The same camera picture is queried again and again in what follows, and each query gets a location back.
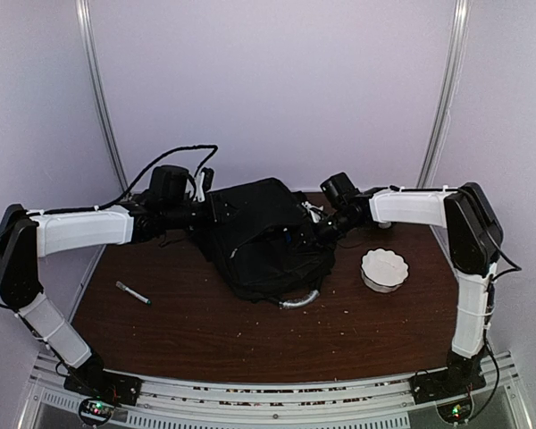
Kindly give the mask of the blue white marker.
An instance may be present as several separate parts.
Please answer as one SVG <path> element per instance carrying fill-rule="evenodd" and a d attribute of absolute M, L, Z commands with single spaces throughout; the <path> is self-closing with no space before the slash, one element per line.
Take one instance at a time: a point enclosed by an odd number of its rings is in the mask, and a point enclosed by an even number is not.
<path fill-rule="evenodd" d="M 290 235 L 290 232 L 289 232 L 288 228 L 283 229 L 283 235 L 284 235 L 285 242 L 287 244 L 290 244 L 291 241 L 292 241 L 292 238 L 291 238 L 291 235 Z"/>

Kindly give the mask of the black student backpack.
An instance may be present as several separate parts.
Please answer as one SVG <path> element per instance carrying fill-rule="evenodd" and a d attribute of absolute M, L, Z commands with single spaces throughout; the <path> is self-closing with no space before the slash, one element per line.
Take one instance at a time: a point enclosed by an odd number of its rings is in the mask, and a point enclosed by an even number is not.
<path fill-rule="evenodd" d="M 313 303 L 335 265 L 335 249 L 301 245 L 308 215 L 303 193 L 275 178 L 218 189 L 237 208 L 227 223 L 195 229 L 192 240 L 240 299 L 283 309 Z M 287 244 L 283 229 L 292 241 Z"/>

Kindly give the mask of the green white marker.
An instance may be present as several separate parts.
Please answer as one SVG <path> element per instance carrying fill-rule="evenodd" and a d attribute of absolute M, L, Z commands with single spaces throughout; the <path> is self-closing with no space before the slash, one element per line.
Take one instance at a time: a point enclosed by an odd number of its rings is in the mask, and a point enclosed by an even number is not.
<path fill-rule="evenodd" d="M 133 298 L 137 299 L 138 301 L 144 303 L 145 305 L 148 305 L 148 306 L 151 306 L 152 305 L 152 301 L 151 299 L 141 295 L 140 293 L 136 292 L 135 290 L 131 289 L 129 286 L 125 285 L 124 283 L 122 282 L 116 282 L 115 283 L 115 286 L 128 293 L 129 295 L 131 295 Z"/>

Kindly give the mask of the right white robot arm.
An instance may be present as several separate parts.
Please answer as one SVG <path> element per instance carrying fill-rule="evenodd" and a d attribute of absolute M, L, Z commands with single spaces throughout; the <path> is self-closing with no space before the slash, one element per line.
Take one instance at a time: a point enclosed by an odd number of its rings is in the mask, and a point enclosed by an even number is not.
<path fill-rule="evenodd" d="M 460 393 L 479 373 L 480 361 L 490 351 L 487 331 L 495 284 L 507 273 L 498 269 L 498 262 L 508 263 L 509 273 L 521 269 L 502 249 L 504 231 L 482 187 L 467 182 L 457 188 L 389 186 L 362 192 L 345 174 L 338 174 L 323 183 L 322 190 L 335 213 L 325 214 L 310 203 L 303 205 L 313 218 L 314 236 L 321 243 L 336 242 L 368 223 L 423 224 L 446 230 L 458 302 L 456 329 L 440 387 L 448 394 Z"/>

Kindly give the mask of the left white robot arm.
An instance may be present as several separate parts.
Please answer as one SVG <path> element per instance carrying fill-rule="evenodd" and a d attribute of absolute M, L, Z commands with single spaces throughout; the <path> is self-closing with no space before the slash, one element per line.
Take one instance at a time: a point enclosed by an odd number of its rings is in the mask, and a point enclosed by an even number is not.
<path fill-rule="evenodd" d="M 31 212 L 11 205 L 0 223 L 0 307 L 14 314 L 51 348 L 77 384 L 92 397 L 111 387 L 101 357 L 46 296 L 38 260 L 48 255 L 103 245 L 137 244 L 169 230 L 207 228 L 234 210 L 209 191 L 213 170 L 196 175 L 174 165 L 152 171 L 149 186 L 109 206 Z"/>

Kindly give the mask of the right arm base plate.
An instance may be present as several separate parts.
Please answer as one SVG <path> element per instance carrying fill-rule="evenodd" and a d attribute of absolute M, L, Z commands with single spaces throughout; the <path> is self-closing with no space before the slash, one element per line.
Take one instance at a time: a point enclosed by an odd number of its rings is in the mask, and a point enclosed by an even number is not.
<path fill-rule="evenodd" d="M 452 378 L 447 369 L 434 372 L 418 371 L 409 379 L 415 404 L 445 400 L 467 393 L 467 389 L 479 390 L 487 385 L 484 377 L 476 374 L 466 379 Z"/>

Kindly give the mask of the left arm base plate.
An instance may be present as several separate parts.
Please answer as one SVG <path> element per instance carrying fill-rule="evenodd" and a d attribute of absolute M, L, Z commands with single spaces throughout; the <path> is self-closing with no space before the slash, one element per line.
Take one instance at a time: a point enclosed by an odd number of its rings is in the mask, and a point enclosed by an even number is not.
<path fill-rule="evenodd" d="M 114 405 L 135 406 L 142 387 L 142 380 L 138 377 L 124 374 L 104 372 L 99 387 L 90 388 L 85 383 L 76 381 L 68 376 L 63 388 L 83 396 L 99 398 Z"/>

